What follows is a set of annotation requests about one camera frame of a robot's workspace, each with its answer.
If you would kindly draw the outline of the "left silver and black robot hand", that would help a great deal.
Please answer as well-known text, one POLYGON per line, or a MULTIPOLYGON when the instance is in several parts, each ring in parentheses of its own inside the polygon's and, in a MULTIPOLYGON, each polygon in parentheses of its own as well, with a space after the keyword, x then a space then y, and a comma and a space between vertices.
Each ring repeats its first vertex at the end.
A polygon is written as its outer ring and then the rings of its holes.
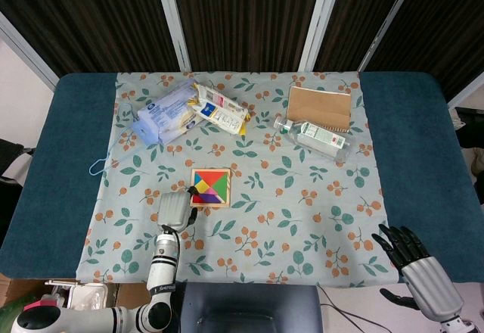
POLYGON ((198 190, 191 186, 187 191, 170 192, 161 196, 157 214, 157 225, 162 231, 183 232, 197 219, 197 208, 191 206, 191 199, 198 190))

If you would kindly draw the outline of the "right silver and black robot hand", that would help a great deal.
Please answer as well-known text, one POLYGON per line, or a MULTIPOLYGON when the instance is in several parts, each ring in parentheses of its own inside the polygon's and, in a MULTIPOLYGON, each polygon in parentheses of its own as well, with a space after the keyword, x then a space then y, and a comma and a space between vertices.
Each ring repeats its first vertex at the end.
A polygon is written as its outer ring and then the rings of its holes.
POLYGON ((385 235, 372 238, 383 248, 411 292, 410 297, 385 293, 387 300, 415 310, 434 322, 447 322, 461 313, 464 300, 439 261, 410 229, 380 224, 385 235))

